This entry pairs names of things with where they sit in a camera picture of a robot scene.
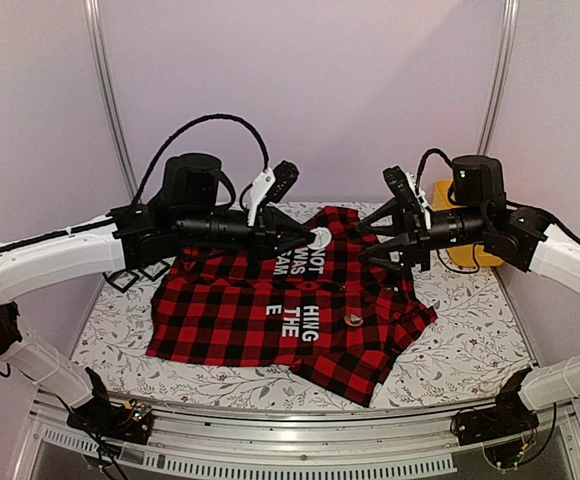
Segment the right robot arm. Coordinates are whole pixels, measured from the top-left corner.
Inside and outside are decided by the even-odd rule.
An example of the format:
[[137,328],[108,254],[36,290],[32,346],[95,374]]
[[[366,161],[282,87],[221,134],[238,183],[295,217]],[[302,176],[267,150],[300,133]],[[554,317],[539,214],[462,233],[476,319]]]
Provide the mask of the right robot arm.
[[[442,157],[452,172],[449,209],[433,210],[421,188],[433,155]],[[415,174],[394,166],[382,175],[392,197],[360,227],[385,240],[365,250],[363,261],[408,275],[413,267],[429,270],[431,255],[438,250],[481,245],[517,270],[580,295],[580,238],[554,214],[508,200],[499,160],[477,154],[449,158],[431,148]]]

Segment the red black plaid shirt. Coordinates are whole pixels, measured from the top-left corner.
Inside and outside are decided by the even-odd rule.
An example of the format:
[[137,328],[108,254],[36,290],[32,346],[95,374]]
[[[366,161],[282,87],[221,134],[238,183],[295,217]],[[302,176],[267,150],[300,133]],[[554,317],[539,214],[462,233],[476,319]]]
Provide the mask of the red black plaid shirt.
[[[244,253],[186,249],[151,301],[147,354],[221,367],[285,365],[361,406],[397,357],[436,321],[412,278],[362,263],[375,235],[359,232],[356,210],[326,206],[309,229],[332,234],[320,250],[295,249],[249,272]],[[350,327],[346,314],[364,322]]]

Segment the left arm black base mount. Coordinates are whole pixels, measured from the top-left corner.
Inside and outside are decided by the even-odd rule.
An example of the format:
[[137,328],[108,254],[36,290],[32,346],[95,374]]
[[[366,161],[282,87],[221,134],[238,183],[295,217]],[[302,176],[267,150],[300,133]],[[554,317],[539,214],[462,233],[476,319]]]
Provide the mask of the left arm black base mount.
[[113,404],[101,377],[89,367],[85,372],[93,385],[93,398],[83,406],[70,408],[67,425],[93,436],[146,445],[154,424],[151,406],[136,399]]

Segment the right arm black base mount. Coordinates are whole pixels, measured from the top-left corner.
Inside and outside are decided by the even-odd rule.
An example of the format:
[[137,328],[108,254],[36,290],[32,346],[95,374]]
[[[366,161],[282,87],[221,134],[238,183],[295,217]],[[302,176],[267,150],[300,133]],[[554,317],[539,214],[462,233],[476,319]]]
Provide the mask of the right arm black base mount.
[[466,408],[454,415],[450,432],[461,446],[530,432],[539,426],[537,414],[519,397],[522,381],[530,372],[525,368],[514,373],[495,396],[493,406]]

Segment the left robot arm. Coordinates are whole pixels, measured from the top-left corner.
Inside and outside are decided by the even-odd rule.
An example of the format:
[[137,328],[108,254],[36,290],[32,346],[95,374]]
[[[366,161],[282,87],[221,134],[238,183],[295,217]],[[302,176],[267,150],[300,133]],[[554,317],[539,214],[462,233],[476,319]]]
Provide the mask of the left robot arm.
[[87,223],[0,244],[0,361],[57,395],[69,414],[98,434],[143,414],[113,405],[100,377],[72,364],[47,342],[17,322],[19,297],[91,274],[113,278],[142,270],[189,246],[243,251],[256,259],[297,247],[328,245],[326,229],[308,229],[279,211],[277,203],[294,185],[290,162],[265,166],[242,194],[219,203],[231,182],[221,161],[186,153],[165,161],[163,183],[147,203],[133,199]]

